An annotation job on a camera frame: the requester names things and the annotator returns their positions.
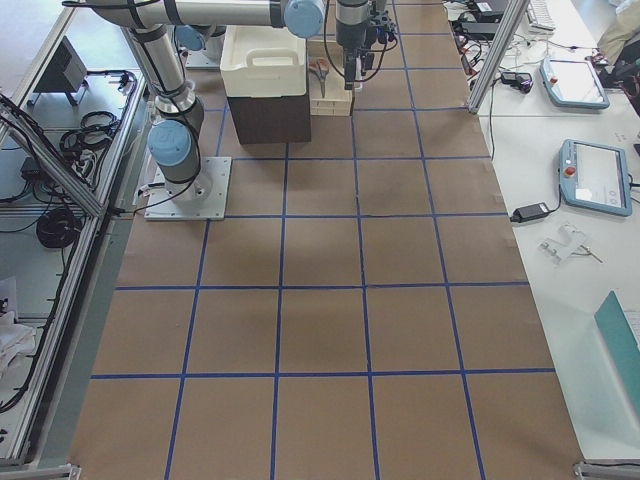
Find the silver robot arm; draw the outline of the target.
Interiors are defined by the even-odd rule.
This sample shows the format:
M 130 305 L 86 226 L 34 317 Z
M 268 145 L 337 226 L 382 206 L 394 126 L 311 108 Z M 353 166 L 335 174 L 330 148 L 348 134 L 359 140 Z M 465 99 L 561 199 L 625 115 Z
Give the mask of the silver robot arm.
M 326 33 L 326 1 L 166 1 L 167 22 L 173 25 L 247 25 L 287 28 L 299 38 Z M 343 50 L 343 66 L 336 67 L 344 88 L 364 83 L 357 73 L 359 58 L 368 54 L 379 33 L 393 24 L 384 6 L 373 1 L 338 1 L 335 6 L 336 42 Z
M 319 32 L 326 17 L 323 1 L 82 1 L 76 6 L 121 28 L 155 95 L 160 122 L 147 144 L 171 199 L 198 196 L 206 187 L 199 152 L 203 105 L 186 83 L 167 28 L 287 28 L 306 39 Z

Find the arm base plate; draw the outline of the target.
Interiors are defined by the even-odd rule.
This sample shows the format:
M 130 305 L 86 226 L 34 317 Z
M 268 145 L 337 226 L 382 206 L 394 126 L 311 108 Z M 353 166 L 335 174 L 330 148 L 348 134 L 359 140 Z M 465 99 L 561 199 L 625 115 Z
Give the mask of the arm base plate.
M 189 50 L 186 57 L 185 67 L 191 70 L 219 70 L 221 62 L 220 50 Z
M 231 176 L 230 157 L 204 157 L 201 172 L 194 183 L 180 195 L 183 189 L 169 183 L 166 185 L 160 168 L 155 167 L 153 183 L 161 186 L 149 191 L 149 208 L 143 211 L 147 220 L 186 221 L 223 220 L 225 217 L 228 187 Z

